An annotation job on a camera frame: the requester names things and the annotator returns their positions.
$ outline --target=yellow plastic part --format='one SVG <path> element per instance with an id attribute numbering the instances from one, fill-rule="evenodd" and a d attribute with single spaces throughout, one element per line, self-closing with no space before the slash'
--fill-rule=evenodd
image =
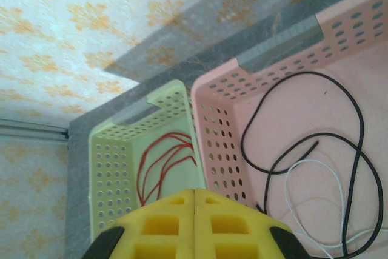
<path id="1" fill-rule="evenodd" d="M 125 231 L 110 259 L 284 259 L 270 233 L 285 224 L 209 190 L 184 190 L 111 227 Z"/>

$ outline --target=floral wallpaper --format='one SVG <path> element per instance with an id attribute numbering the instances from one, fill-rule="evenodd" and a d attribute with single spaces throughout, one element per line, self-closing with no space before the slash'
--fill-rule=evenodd
<path id="1" fill-rule="evenodd" d="M 0 140 L 1 258 L 63 258 L 67 146 Z"/>
<path id="2" fill-rule="evenodd" d="M 0 0 L 0 118 L 66 127 L 298 1 Z"/>
<path id="3" fill-rule="evenodd" d="M 66 127 L 132 88 L 136 71 L 103 69 L 195 1 L 0 0 L 0 118 Z M 149 62 L 174 64 L 173 51 L 150 49 Z"/>

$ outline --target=red wire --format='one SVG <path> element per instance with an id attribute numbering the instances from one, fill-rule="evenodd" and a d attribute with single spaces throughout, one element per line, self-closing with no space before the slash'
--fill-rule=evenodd
<path id="1" fill-rule="evenodd" d="M 156 190 L 156 188 L 158 188 L 158 194 L 156 196 L 156 199 L 158 200 L 161 196 L 161 189 L 162 189 L 162 184 L 163 184 L 163 181 L 164 181 L 164 178 L 166 177 L 168 171 L 175 165 L 187 160 L 187 159 L 191 159 L 194 163 L 194 165 L 196 166 L 196 162 L 195 162 L 195 159 L 194 157 L 192 156 L 185 156 L 184 158 L 181 158 L 179 159 L 178 161 L 175 161 L 174 163 L 172 163 L 171 165 L 169 165 L 167 168 L 166 166 L 168 165 L 168 163 L 173 159 L 173 157 L 178 154 L 181 150 L 185 149 L 185 148 L 189 148 L 191 150 L 193 150 L 193 145 L 192 143 L 188 142 L 188 141 L 185 141 L 184 139 L 182 139 L 181 137 L 184 137 L 184 138 L 187 138 L 189 140 L 191 140 L 191 137 L 189 135 L 186 135 L 184 133 L 178 133 L 178 132 L 170 132 L 170 133 L 167 133 L 167 134 L 164 134 L 163 136 L 161 136 L 160 138 L 158 138 L 156 141 L 152 142 L 147 148 L 146 150 L 143 152 L 142 156 L 141 156 L 141 159 L 140 159 L 140 164 L 139 164 L 139 169 L 138 169 L 138 173 L 137 173 L 137 177 L 136 177 L 136 190 L 137 190 L 137 193 L 138 193 L 138 196 L 139 196 L 139 200 L 140 200 L 140 204 L 141 206 L 144 206 L 147 202 L 147 200 L 151 197 L 151 195 L 154 193 L 154 191 Z M 150 150 L 155 147 L 157 144 L 159 144 L 161 141 L 163 140 L 166 140 L 167 138 L 174 138 L 176 139 L 177 141 L 180 141 L 181 144 L 177 144 L 173 147 L 171 147 L 169 150 L 167 150 L 163 155 L 161 155 L 155 162 L 153 162 L 147 169 L 146 173 L 145 173 L 145 176 L 144 176 L 144 179 L 143 179 L 143 184 L 142 184 L 142 191 L 140 191 L 140 185 L 139 185 L 139 181 L 140 181 L 140 175 L 141 175 L 141 172 L 142 172 L 142 169 L 144 167 L 144 164 L 145 164 L 145 160 L 147 158 L 147 154 L 150 152 Z M 162 167 L 162 170 L 161 170 L 161 173 L 159 175 L 159 181 L 156 183 L 156 185 L 154 186 L 154 188 L 150 191 L 150 193 L 146 196 L 146 198 L 144 199 L 144 192 L 145 192 L 145 187 L 146 187 L 146 179 L 147 179 L 147 176 L 151 170 L 151 168 L 153 168 L 158 162 L 160 162 L 163 158 L 165 158 L 171 151 L 175 150 L 170 156 L 169 158 L 166 160 L 166 162 L 163 164 L 163 167 Z"/>

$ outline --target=white wire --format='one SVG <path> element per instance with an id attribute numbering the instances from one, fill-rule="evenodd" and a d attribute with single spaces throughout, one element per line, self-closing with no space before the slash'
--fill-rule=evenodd
<path id="1" fill-rule="evenodd" d="M 334 249 L 334 248 L 338 248 L 338 247 L 341 247 L 342 246 L 342 243 L 340 244 L 331 244 L 331 245 L 327 245 L 327 244 L 322 244 L 320 242 L 318 242 L 316 239 L 314 239 L 312 236 L 310 236 L 307 231 L 305 230 L 305 228 L 303 228 L 301 222 L 299 221 L 295 211 L 294 211 L 294 208 L 290 202 L 290 198 L 289 198 L 289 192 L 288 192 L 288 188 L 287 188 L 287 182 L 288 182 L 288 179 L 289 179 L 289 175 L 291 173 L 291 171 L 299 164 L 302 164 L 302 163 L 305 163 L 305 162 L 310 162 L 310 163 L 318 163 L 318 164 L 321 164 L 323 166 L 325 166 L 326 168 L 328 168 L 332 173 L 333 175 L 335 176 L 335 179 L 337 180 L 337 183 L 338 183 L 338 187 L 339 187 L 339 193 L 341 195 L 341 232 L 340 232 L 340 241 L 341 241 L 341 234 L 342 234 L 342 230 L 343 230 L 343 222 L 344 222 L 344 215 L 345 215 L 345 205 L 344 205 L 344 194 L 343 194 L 343 188 L 342 188 L 342 185 L 341 185 L 341 182 L 340 182 L 340 179 L 338 177 L 338 174 L 327 164 L 323 163 L 322 161 L 320 160 L 316 160 L 316 159 L 304 159 L 304 160 L 300 160 L 298 162 L 296 162 L 294 165 L 292 165 L 290 167 L 290 169 L 287 171 L 287 174 L 286 174 L 286 180 L 284 182 L 284 196 L 286 198 L 286 203 L 289 207 L 289 210 L 291 211 L 291 214 L 294 218 L 294 220 L 296 221 L 296 223 L 298 224 L 298 226 L 302 229 L 303 233 L 301 232 L 294 232 L 294 234 L 296 235 L 302 235 L 306 238 L 308 238 L 310 241 L 314 242 L 317 246 L 319 246 L 319 248 L 328 256 L 328 258 L 330 259 L 333 259 L 333 257 L 325 250 L 326 249 Z M 369 232 L 373 232 L 374 229 L 368 229 L 368 230 L 364 230 L 362 232 L 359 232 L 357 233 L 356 235 L 354 235 L 353 237 L 349 238 L 346 240 L 346 243 L 349 244 L 350 242 L 356 240 L 358 237 L 364 235 L 364 234 L 367 234 Z M 380 229 L 381 232 L 388 232 L 388 229 Z"/>

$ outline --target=cable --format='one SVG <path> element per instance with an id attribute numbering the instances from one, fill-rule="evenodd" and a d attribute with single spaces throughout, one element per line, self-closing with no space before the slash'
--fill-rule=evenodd
<path id="1" fill-rule="evenodd" d="M 292 217 L 294 218 L 294 220 L 296 221 L 296 223 L 298 224 L 298 226 L 302 229 L 303 233 L 301 232 L 293 232 L 294 234 L 297 234 L 297 235 L 302 235 L 308 239 L 310 239 L 311 241 L 313 241 L 329 258 L 333 258 L 327 251 L 326 249 L 335 249 L 335 248 L 338 248 L 338 247 L 341 247 L 342 246 L 342 243 L 340 244 L 332 244 L 332 245 L 328 245 L 328 244 L 322 244 L 320 242 L 318 242 L 315 238 L 313 238 L 311 235 L 308 234 L 308 232 L 305 230 L 305 228 L 303 227 L 303 225 L 301 224 L 298 216 L 296 215 L 295 213 L 295 210 L 292 206 L 292 203 L 290 202 L 290 199 L 289 199 L 289 192 L 288 192 L 288 188 L 287 188 L 287 183 L 288 183 L 288 180 L 289 180 L 289 176 L 290 176 L 290 173 L 291 171 L 299 164 L 302 164 L 302 163 L 318 163 L 318 164 L 321 164 L 323 166 L 325 166 L 326 168 L 328 168 L 334 175 L 337 183 L 338 183 L 338 187 L 339 187 L 339 194 L 341 196 L 341 221 L 343 222 L 344 220 L 344 212 L 345 212 L 345 205 L 344 205 L 344 195 L 343 195 L 343 188 L 342 188 L 342 185 L 341 185 L 341 182 L 340 182 L 340 179 L 339 179 L 339 176 L 338 174 L 327 164 L 323 163 L 322 161 L 320 160 L 316 160 L 316 159 L 304 159 L 304 160 L 300 160 L 298 161 L 297 163 L 295 163 L 293 166 L 290 167 L 290 169 L 287 171 L 287 174 L 286 174 L 286 180 L 284 182 L 284 197 L 286 198 L 286 203 L 287 203 L 287 206 L 289 208 L 289 210 L 291 211 L 291 214 L 292 214 Z M 354 235 L 353 237 L 347 239 L 346 243 L 349 244 L 351 243 L 352 241 L 356 240 L 358 237 L 362 236 L 362 235 L 365 235 L 369 232 L 372 232 L 373 229 L 368 229 L 368 230 L 364 230 L 362 232 L 359 232 L 357 233 L 356 235 Z M 380 229 L 380 232 L 388 232 L 388 229 Z"/>
<path id="2" fill-rule="evenodd" d="M 145 175 L 144 175 L 144 179 L 143 179 L 143 183 L 142 183 L 142 187 L 140 187 L 140 176 L 141 176 L 141 172 L 143 170 L 143 167 L 146 163 L 146 159 L 147 159 L 147 155 L 148 153 L 156 146 L 158 145 L 159 143 L 161 143 L 162 141 L 166 140 L 166 139 L 169 139 L 169 138 L 173 138 L 179 142 L 181 142 L 180 144 L 177 144 L 173 147 L 171 147 L 169 150 L 167 150 L 164 154 L 162 154 L 156 161 L 154 161 L 146 170 L 145 172 Z M 136 190 L 137 190 L 137 193 L 138 193 L 138 197 L 139 197 L 139 201 L 140 201 L 140 205 L 141 206 L 144 206 L 146 204 L 146 202 L 148 201 L 148 199 L 151 197 L 151 195 L 154 193 L 154 191 L 156 189 L 158 189 L 158 193 L 156 195 L 156 199 L 158 200 L 161 196 L 161 189 L 162 189 L 162 184 L 163 184 L 163 181 L 164 181 L 164 178 L 166 177 L 168 171 L 175 165 L 181 163 L 181 162 L 184 162 L 185 160 L 187 159 L 190 159 L 193 161 L 194 165 L 196 165 L 196 161 L 194 159 L 194 157 L 192 156 L 185 156 L 184 158 L 181 158 L 179 159 L 178 161 L 175 161 L 174 163 L 169 164 L 169 162 L 171 162 L 171 160 L 177 155 L 180 153 L 180 151 L 184 150 L 184 149 L 187 149 L 189 148 L 191 151 L 193 150 L 193 144 L 191 143 L 191 137 L 189 135 L 186 135 L 186 134 L 183 134 L 183 133 L 178 133 L 178 132 L 170 132 L 170 133 L 167 133 L 163 136 L 161 136 L 160 138 L 158 138 L 157 140 L 155 140 L 154 142 L 152 142 L 147 148 L 146 150 L 143 152 L 142 156 L 141 156 L 141 159 L 140 159 L 140 164 L 139 164 L 139 168 L 138 168 L 138 173 L 137 173 L 137 177 L 136 177 Z M 146 180 L 147 180 L 147 177 L 148 177 L 148 174 L 150 173 L 151 169 L 156 165 L 158 164 L 162 159 L 164 158 L 167 158 L 167 160 L 164 162 L 163 166 L 162 166 L 162 169 L 161 169 L 161 173 L 159 174 L 159 180 L 158 182 L 155 184 L 155 186 L 153 187 L 153 189 L 148 193 L 148 195 L 145 197 L 145 191 L 146 191 Z"/>
<path id="3" fill-rule="evenodd" d="M 336 85 L 339 89 L 341 89 L 341 91 L 348 97 L 348 99 L 350 100 L 350 102 L 353 104 L 355 110 L 356 110 L 356 113 L 358 115 L 358 119 L 359 119 L 359 123 L 360 123 L 360 134 L 359 134 L 359 138 L 358 138 L 358 144 L 355 145 L 353 142 L 351 142 L 350 140 L 348 140 L 347 138 L 341 136 L 341 135 L 337 135 L 335 133 L 328 133 L 328 132 L 320 132 L 320 133 L 315 133 L 313 135 L 309 135 L 301 140 L 299 140 L 298 142 L 296 142 L 293 146 L 291 146 L 289 149 L 287 149 L 276 161 L 275 163 L 272 165 L 271 169 L 270 170 L 266 170 L 266 169 L 263 169 L 257 165 L 255 165 L 250 159 L 249 157 L 246 155 L 246 151 L 245 151 L 245 148 L 244 148 L 244 141 L 245 141 L 245 138 L 246 138 L 246 135 L 247 135 L 247 132 L 249 131 L 250 129 L 250 126 L 252 125 L 253 121 L 255 120 L 264 100 L 267 98 L 267 96 L 269 95 L 269 93 L 275 89 L 277 86 L 279 86 L 281 83 L 283 83 L 284 81 L 287 81 L 288 79 L 290 78 L 294 78 L 298 75 L 316 75 L 316 76 L 320 76 L 328 81 L 330 81 L 331 83 L 333 83 L 334 85 Z M 378 235 L 378 232 L 380 231 L 381 229 L 381 224 L 383 222 L 383 213 L 384 213 L 384 199 L 383 199 L 383 187 L 381 185 L 381 181 L 380 181 L 380 177 L 378 176 L 378 173 L 376 171 L 376 169 L 374 168 L 372 162 L 368 159 L 368 157 L 365 155 L 365 153 L 362 151 L 362 145 L 363 145 L 363 141 L 364 141 L 364 118 L 363 118 L 363 114 L 361 113 L 361 109 L 360 107 L 358 106 L 357 102 L 355 101 L 354 97 L 345 89 L 345 87 L 343 87 L 338 81 L 334 80 L 333 78 L 325 75 L 325 74 L 322 74 L 322 73 L 319 73 L 319 72 L 299 72 L 299 73 L 296 73 L 294 75 L 290 75 L 288 77 L 285 77 L 283 78 L 282 80 L 278 81 L 276 84 L 274 84 L 273 86 L 271 86 L 271 88 L 264 94 L 264 96 L 261 98 L 261 101 L 259 102 L 257 108 L 255 109 L 251 119 L 249 120 L 246 128 L 244 129 L 243 133 L 242 133 L 242 137 L 241 137 L 241 143 L 240 143 L 240 149 L 241 149 L 241 153 L 242 153 L 242 156 L 243 158 L 245 159 L 245 161 L 251 166 L 253 167 L 254 169 L 260 171 L 260 172 L 263 172 L 263 173 L 266 173 L 267 174 L 267 181 L 266 181 L 266 188 L 265 188 L 265 191 L 264 191 L 264 207 L 263 207 L 263 212 L 266 214 L 267 213 L 267 197 L 268 197 L 268 191 L 269 191 L 269 185 L 270 185 L 270 178 L 272 175 L 279 175 L 279 174 L 283 174 L 283 173 L 286 173 L 288 169 L 284 169 L 284 170 L 277 170 L 275 171 L 275 168 L 276 166 L 283 160 L 283 158 L 288 154 L 290 153 L 295 147 L 297 147 L 298 145 L 300 145 L 301 143 L 311 139 L 311 138 L 315 138 L 315 137 L 319 137 L 319 136 L 331 136 L 331 137 L 334 137 L 336 139 L 339 139 L 341 141 L 344 141 L 345 143 L 347 143 L 348 145 L 350 145 L 351 147 L 353 147 L 356 151 L 356 154 L 355 154 L 355 159 L 353 161 L 353 167 L 352 167 L 352 174 L 351 174 L 351 177 L 350 177 L 350 183 L 349 183 L 349 191 L 348 191 L 348 197 L 347 197 L 347 204 L 346 204 L 346 209 L 345 209 L 345 213 L 344 213 L 344 220 L 343 220 L 343 225 L 342 225 L 342 234 L 341 234 L 341 241 L 342 241 L 342 248 L 343 248 L 343 253 L 344 255 L 343 256 L 340 256 L 340 257 L 336 257 L 335 259 L 348 259 L 348 258 L 353 258 L 354 256 L 357 256 L 361 253 L 363 253 L 366 249 L 368 249 L 370 247 L 370 245 L 372 245 L 372 243 L 375 241 L 377 235 Z M 313 146 L 309 149 L 309 151 L 306 152 L 306 154 L 303 155 L 303 157 L 305 158 L 313 149 Z M 377 218 L 377 222 L 376 222 L 376 226 L 375 228 L 373 229 L 373 232 L 370 236 L 370 238 L 368 239 L 368 241 L 361 247 L 359 248 L 358 250 L 352 252 L 352 253 L 348 253 L 347 251 L 347 246 L 346 246 L 346 237 L 347 237 L 347 227 L 348 227 L 348 223 L 349 223 L 349 216 L 350 216 L 350 208 L 352 206 L 352 198 L 353 198 L 353 190 L 354 190 L 354 184 L 355 184 L 355 177 L 356 177 L 356 172 L 357 172 L 357 166 L 358 166 L 358 162 L 360 160 L 360 157 L 362 157 L 365 162 L 367 163 L 368 167 L 370 168 L 370 170 L 372 171 L 372 174 L 374 176 L 374 179 L 376 181 L 376 186 L 377 186 L 377 192 L 378 192 L 378 218 Z"/>

